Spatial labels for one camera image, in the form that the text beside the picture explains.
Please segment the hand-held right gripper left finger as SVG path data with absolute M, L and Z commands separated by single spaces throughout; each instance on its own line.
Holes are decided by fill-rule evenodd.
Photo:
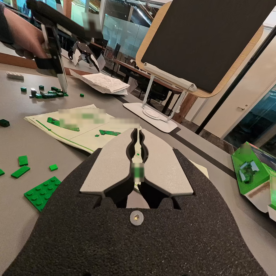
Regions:
M 132 158 L 135 155 L 137 129 L 124 131 L 110 140 L 92 165 L 80 188 L 81 194 L 111 198 L 118 208 L 126 208 L 128 195 L 134 189 Z

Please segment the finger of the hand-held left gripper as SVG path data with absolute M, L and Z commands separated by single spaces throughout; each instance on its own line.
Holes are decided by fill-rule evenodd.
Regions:
M 80 60 L 82 60 L 82 51 L 79 49 L 71 49 L 68 52 L 69 59 L 73 62 L 74 66 L 77 66 Z
M 89 67 L 97 72 L 101 72 L 105 66 L 105 60 L 102 55 L 102 49 L 86 49 L 85 50 L 85 61 L 88 63 Z

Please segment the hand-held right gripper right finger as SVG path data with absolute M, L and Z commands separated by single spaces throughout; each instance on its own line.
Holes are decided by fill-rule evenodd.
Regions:
M 150 208 L 158 208 L 164 198 L 192 195 L 192 186 L 174 149 L 146 129 L 139 130 L 144 180 L 139 191 Z

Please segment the pile of small green bricks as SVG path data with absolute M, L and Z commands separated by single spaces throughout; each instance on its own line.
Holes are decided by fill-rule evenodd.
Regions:
M 63 92 L 61 89 L 56 87 L 51 87 L 51 90 L 45 91 L 43 85 L 39 85 L 38 91 L 35 88 L 30 88 L 30 95 L 29 98 L 36 98 L 36 99 L 50 99 L 50 98 L 60 98 L 60 97 L 67 97 L 68 94 Z

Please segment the green studded plate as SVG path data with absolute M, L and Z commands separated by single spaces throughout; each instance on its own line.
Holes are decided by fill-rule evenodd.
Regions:
M 54 176 L 25 192 L 24 196 L 39 212 L 41 212 L 60 184 L 61 181 Z

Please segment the person's left hand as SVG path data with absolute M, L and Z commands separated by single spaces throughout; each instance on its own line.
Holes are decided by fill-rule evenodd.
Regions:
M 34 57 L 47 59 L 48 56 L 42 47 L 42 31 L 7 8 L 4 8 L 4 15 L 15 42 L 16 54 L 30 60 Z

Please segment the white paper bag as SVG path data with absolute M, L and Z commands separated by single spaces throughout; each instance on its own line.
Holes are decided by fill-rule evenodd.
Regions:
M 80 75 L 71 69 L 69 71 L 72 76 L 82 80 L 84 83 L 88 84 L 89 86 L 103 94 L 128 94 L 127 88 L 129 88 L 129 84 L 124 83 L 117 78 L 113 78 L 102 73 Z

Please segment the building instruction booklet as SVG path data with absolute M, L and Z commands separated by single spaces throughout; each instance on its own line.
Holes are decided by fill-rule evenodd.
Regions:
M 42 115 L 26 116 L 24 119 L 39 129 L 48 133 L 53 138 L 66 143 L 75 148 L 85 150 L 88 153 L 95 152 L 98 148 L 103 148 L 110 140 L 119 136 L 124 131 L 128 130 L 126 126 L 119 124 L 118 118 L 106 114 L 103 123 L 85 124 L 81 128 L 62 128 L 60 127 L 59 112 L 46 113 Z M 137 142 L 135 144 L 135 155 L 132 158 L 132 164 L 142 163 L 141 147 L 139 142 L 139 128 L 137 130 Z

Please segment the brown wooden board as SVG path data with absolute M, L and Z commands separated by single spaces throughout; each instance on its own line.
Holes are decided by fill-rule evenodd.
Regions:
M 30 69 L 38 68 L 34 60 L 29 60 L 25 57 L 14 56 L 6 53 L 0 53 L 0 63 Z

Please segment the light grey brick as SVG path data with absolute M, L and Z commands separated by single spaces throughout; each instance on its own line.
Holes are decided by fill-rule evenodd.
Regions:
M 9 79 L 16 79 L 16 80 L 21 80 L 24 81 L 24 76 L 21 73 L 18 72 L 13 72 L 13 71 L 6 71 L 6 76 Z

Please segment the green cardboard toy box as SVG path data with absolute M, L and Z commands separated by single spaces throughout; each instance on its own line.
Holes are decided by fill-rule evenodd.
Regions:
M 240 193 L 276 221 L 276 159 L 249 142 L 232 155 Z

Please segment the scattered green flat tiles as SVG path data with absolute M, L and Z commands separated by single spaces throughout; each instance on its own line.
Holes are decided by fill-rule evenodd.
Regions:
M 16 179 L 20 178 L 22 175 L 24 175 L 30 170 L 30 167 L 28 167 L 29 162 L 28 162 L 27 155 L 19 156 L 18 162 L 19 162 L 19 169 L 11 174 L 11 177 Z M 49 169 L 50 171 L 55 171 L 58 169 L 58 166 L 57 164 L 53 164 L 49 166 Z M 5 175 L 5 172 L 2 169 L 0 169 L 0 176 L 3 176 L 3 175 Z

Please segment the black pole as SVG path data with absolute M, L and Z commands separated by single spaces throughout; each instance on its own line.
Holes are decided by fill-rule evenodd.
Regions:
M 250 58 L 250 60 L 243 67 L 241 72 L 233 80 L 231 85 L 228 87 L 226 92 L 222 95 L 222 97 L 219 99 L 219 101 L 213 107 L 211 112 L 204 119 L 204 121 L 201 123 L 201 125 L 197 128 L 197 130 L 195 131 L 195 134 L 199 135 L 201 133 L 201 131 L 204 129 L 204 127 L 209 123 L 209 121 L 212 119 L 212 117 L 216 114 L 216 112 L 219 110 L 219 108 L 223 105 L 223 103 L 229 97 L 231 92 L 236 88 L 236 86 L 243 79 L 243 77 L 246 75 L 246 73 L 249 71 L 249 69 L 253 66 L 253 64 L 257 61 L 257 59 L 261 56 L 261 54 L 264 52 L 264 50 L 267 48 L 267 46 L 274 39 L 275 36 L 276 36 L 276 26 L 274 26 L 274 28 L 271 30 L 269 35 L 266 37 L 266 39 L 262 42 L 262 44 L 259 46 L 257 51 L 254 53 L 254 55 Z

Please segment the brown wooden post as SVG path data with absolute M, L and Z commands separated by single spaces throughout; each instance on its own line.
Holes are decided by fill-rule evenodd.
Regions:
M 188 114 L 197 99 L 197 96 L 192 95 L 191 93 L 186 93 L 186 96 L 180 106 L 179 113 L 175 113 L 172 119 L 177 123 L 181 123 L 185 119 L 186 115 Z

